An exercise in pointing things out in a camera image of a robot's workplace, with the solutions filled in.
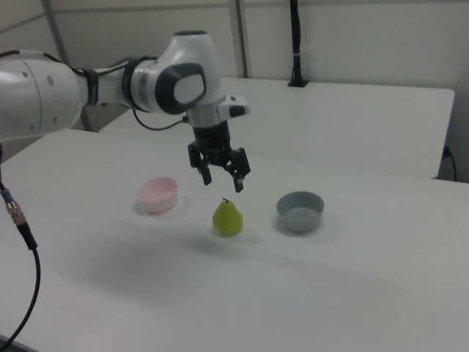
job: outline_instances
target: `table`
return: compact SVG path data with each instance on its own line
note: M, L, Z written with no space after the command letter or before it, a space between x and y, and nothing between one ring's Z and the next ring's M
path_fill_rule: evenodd
M236 194L224 170L203 186L174 144L61 131L2 165L43 264L19 341L39 351L466 351L469 186L249 155ZM146 216L136 189L180 186ZM325 200L313 233L278 224L277 199ZM221 198L244 215L213 233ZM0 333L34 287L34 261L0 212Z
M227 94L244 95L251 114L230 120L232 145L251 155L413 177L436 177L451 115L448 89L223 78ZM174 117L139 113L151 126ZM155 133L132 111L101 133L187 145L191 127Z

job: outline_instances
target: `pink bowl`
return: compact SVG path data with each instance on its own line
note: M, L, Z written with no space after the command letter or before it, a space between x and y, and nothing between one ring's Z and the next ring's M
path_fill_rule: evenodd
M137 199L148 213L161 213L177 202L177 182L159 177L144 183L137 191Z

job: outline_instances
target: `pear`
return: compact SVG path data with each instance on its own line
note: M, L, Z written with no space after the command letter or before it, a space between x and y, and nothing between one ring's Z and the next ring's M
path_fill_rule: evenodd
M223 202L213 213L213 226L224 237L236 235L243 227L243 216L233 202L223 198Z

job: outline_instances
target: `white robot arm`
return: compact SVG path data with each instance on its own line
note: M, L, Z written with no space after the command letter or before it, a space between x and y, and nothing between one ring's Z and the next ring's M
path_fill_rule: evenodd
M45 60L0 61L0 141L42 136L73 126L85 105L120 103L138 111L185 112L196 141L191 166L211 182L209 164L234 179L237 192L250 172L243 148L233 150L227 120L249 113L246 100L225 95L211 37L203 31L175 33L160 58L144 56L101 70L76 70Z

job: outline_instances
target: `metal connector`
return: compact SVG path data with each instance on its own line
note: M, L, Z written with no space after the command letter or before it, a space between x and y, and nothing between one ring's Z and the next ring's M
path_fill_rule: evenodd
M15 200L7 203L7 210L15 225L22 225L26 222L26 217L24 216L23 211L21 211L20 205Z

